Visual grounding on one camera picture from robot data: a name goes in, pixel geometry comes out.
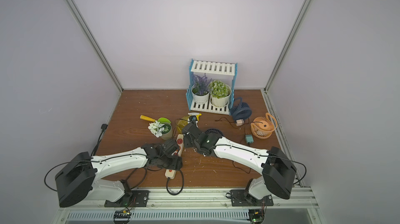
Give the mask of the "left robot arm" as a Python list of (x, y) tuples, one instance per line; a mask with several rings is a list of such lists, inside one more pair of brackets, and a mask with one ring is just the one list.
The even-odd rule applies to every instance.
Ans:
[(182, 146), (173, 139), (163, 143), (145, 144), (131, 151), (91, 156), (79, 153), (71, 161), (61, 163), (62, 169), (55, 175), (58, 203), (67, 208), (83, 200), (104, 201), (106, 207), (128, 207), (134, 195), (127, 180), (108, 181), (105, 177), (130, 169), (157, 167), (178, 171)]

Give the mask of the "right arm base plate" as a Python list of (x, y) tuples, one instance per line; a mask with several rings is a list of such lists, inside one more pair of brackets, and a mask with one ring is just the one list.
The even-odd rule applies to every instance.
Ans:
[(231, 200), (232, 206), (242, 207), (262, 207), (262, 206), (274, 206), (273, 198), (271, 195), (264, 197), (259, 200), (251, 196), (244, 189), (233, 189), (226, 193), (226, 198)]

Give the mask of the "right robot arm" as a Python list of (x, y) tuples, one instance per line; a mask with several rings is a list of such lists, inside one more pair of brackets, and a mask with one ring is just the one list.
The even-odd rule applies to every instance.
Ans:
[(184, 140), (189, 143), (188, 146), (193, 147), (197, 153), (228, 159), (260, 174), (259, 178), (249, 180), (244, 190), (244, 200), (251, 205), (270, 195), (284, 200), (290, 199), (293, 186), (305, 177), (295, 181), (295, 164), (303, 166), (304, 173), (307, 173), (306, 165), (289, 159), (277, 147), (270, 150), (251, 148), (220, 134), (203, 132), (196, 124), (186, 125), (182, 133)]

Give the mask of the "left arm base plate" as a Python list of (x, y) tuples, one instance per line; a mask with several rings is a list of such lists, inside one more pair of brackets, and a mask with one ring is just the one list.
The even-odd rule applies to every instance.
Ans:
[(106, 201), (104, 207), (146, 207), (149, 193), (149, 190), (133, 190), (123, 195), (116, 202)]

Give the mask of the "dark blue round desk fan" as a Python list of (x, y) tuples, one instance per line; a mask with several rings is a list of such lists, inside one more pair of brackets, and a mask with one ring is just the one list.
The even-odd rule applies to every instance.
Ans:
[(213, 133), (213, 134), (220, 135), (220, 136), (222, 136), (222, 137), (224, 136), (224, 134), (223, 134), (220, 130), (215, 129), (215, 128), (207, 129), (207, 130), (205, 131), (205, 133), (206, 133), (206, 134), (211, 134), (211, 133)]

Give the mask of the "beige power strip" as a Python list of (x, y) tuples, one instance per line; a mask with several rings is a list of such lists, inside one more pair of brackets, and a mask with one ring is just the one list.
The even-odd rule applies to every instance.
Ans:
[[(182, 152), (183, 152), (183, 148), (184, 148), (184, 140), (183, 139), (184, 139), (184, 135), (183, 134), (178, 134), (177, 139), (176, 139), (176, 143), (178, 144), (179, 149), (177, 151), (175, 151), (173, 153), (173, 155), (181, 157)], [(166, 176), (166, 178), (174, 179), (176, 173), (177, 173), (176, 170), (168, 169), (165, 172), (165, 176)]]

